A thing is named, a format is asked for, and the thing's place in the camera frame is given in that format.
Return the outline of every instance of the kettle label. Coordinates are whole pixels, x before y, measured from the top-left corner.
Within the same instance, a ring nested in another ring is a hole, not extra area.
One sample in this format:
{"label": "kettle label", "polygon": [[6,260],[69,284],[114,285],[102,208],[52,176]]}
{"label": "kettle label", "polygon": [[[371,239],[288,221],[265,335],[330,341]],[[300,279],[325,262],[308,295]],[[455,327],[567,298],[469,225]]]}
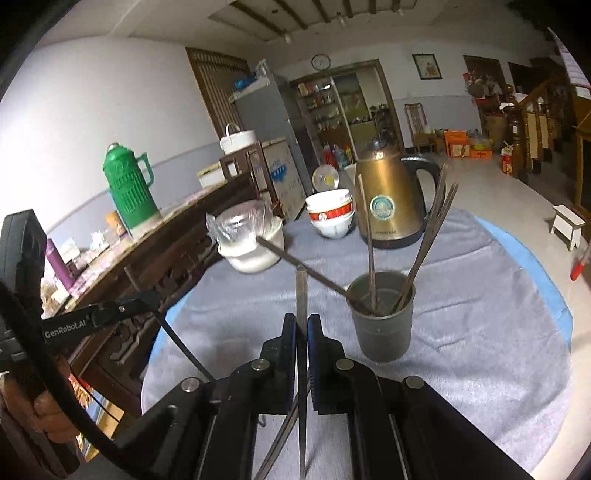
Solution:
{"label": "kettle label", "polygon": [[390,220],[394,216],[394,201],[387,195],[372,198],[369,209],[378,220]]}

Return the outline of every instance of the bucket handle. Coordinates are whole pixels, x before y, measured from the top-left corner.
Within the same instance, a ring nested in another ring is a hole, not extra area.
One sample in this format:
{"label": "bucket handle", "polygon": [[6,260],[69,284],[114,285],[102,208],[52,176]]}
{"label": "bucket handle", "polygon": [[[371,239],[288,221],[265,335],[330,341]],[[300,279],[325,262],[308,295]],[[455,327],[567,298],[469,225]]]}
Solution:
{"label": "bucket handle", "polygon": [[135,161],[138,163],[139,166],[139,162],[143,161],[144,165],[146,165],[146,171],[148,172],[148,175],[150,177],[150,181],[146,184],[148,188],[150,188],[152,186],[152,184],[154,183],[154,172],[152,172],[152,167],[150,167],[150,162],[148,162],[148,154],[147,153],[142,153],[138,158],[135,159]]}
{"label": "bucket handle", "polygon": [[240,132],[241,130],[237,124],[229,123],[226,125],[226,136],[230,139],[230,143],[233,143],[232,138],[230,137],[230,126],[232,126],[236,129],[236,133]]}

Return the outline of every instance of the purple bottle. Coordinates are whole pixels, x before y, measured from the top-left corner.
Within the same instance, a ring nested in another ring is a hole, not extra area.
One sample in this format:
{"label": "purple bottle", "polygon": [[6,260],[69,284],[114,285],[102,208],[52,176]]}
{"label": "purple bottle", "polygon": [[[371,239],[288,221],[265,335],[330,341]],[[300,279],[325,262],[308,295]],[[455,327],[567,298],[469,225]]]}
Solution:
{"label": "purple bottle", "polygon": [[45,258],[53,268],[53,271],[56,273],[56,277],[61,281],[62,285],[64,285],[67,291],[70,291],[76,280],[72,276],[72,272],[70,272],[64,263],[64,260],[62,259],[51,238],[47,239]]}

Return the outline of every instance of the wall clock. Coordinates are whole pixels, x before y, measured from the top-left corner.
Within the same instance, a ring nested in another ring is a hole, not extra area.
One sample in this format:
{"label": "wall clock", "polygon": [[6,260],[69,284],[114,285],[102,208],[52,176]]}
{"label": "wall clock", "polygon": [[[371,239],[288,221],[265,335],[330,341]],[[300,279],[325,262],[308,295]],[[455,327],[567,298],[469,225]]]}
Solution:
{"label": "wall clock", "polygon": [[322,70],[327,70],[330,68],[332,64],[330,57],[325,55],[324,53],[319,53],[318,55],[314,55],[312,58],[312,66],[314,70],[318,70],[319,72]]}

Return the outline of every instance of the carved wood panel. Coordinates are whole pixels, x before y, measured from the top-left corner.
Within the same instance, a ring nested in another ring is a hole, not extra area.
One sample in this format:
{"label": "carved wood panel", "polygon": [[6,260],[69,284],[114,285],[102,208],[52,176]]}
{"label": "carved wood panel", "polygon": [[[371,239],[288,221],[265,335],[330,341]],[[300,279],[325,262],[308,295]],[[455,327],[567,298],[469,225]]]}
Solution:
{"label": "carved wood panel", "polygon": [[[219,215],[237,203],[255,198],[249,174],[232,178],[143,240],[91,288],[78,307],[131,295],[139,286],[158,293],[158,309],[165,314],[221,258],[207,235],[205,214]],[[92,335],[77,347],[71,358],[72,370],[117,406],[138,417],[140,374],[159,329],[156,319],[146,314]]]}

